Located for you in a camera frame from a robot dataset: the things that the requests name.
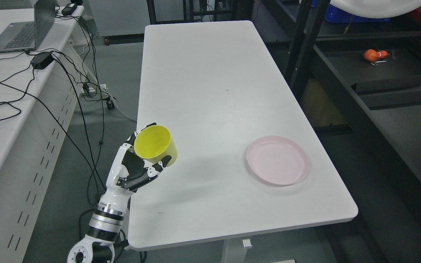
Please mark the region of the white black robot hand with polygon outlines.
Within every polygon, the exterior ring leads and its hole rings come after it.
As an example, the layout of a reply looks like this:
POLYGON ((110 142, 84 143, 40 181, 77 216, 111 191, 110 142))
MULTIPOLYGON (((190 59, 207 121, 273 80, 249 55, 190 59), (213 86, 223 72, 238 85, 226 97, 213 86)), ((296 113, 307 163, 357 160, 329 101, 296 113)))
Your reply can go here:
POLYGON ((136 155, 134 142, 142 130, 135 131, 118 149, 107 177, 106 192, 100 198, 98 206, 127 205, 128 199, 137 189, 155 180, 167 167, 171 156, 164 157, 158 163, 150 163, 136 155))

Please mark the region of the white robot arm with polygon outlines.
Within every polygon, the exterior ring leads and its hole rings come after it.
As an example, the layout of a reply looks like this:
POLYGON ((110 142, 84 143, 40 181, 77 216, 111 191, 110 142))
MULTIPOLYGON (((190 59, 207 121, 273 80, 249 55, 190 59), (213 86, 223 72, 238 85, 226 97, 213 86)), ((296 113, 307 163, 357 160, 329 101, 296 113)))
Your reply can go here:
POLYGON ((85 236, 68 253, 67 263, 113 263, 115 242, 124 222, 127 205, 99 205, 89 221, 85 236))

